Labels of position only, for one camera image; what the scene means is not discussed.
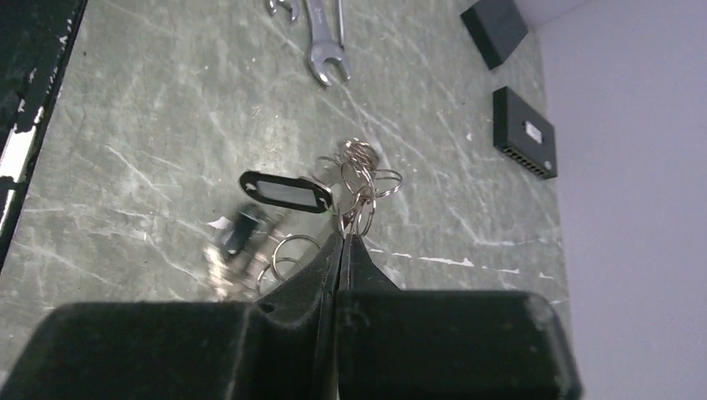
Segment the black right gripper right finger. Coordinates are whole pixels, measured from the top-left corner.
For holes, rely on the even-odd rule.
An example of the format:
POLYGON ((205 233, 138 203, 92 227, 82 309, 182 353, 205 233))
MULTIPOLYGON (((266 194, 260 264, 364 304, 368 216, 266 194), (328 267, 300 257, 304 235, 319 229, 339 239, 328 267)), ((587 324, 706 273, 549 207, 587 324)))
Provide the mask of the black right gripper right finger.
POLYGON ((337 292, 343 399, 579 399, 554 308, 534 292, 402 290, 362 239, 343 242, 337 292))

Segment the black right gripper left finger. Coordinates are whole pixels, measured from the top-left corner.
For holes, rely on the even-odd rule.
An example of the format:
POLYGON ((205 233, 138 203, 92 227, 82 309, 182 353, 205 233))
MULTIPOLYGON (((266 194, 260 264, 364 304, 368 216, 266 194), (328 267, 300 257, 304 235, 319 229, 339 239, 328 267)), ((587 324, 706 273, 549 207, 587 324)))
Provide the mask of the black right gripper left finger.
POLYGON ((256 302, 81 302, 49 313, 4 399, 335 399, 343 238, 256 302))

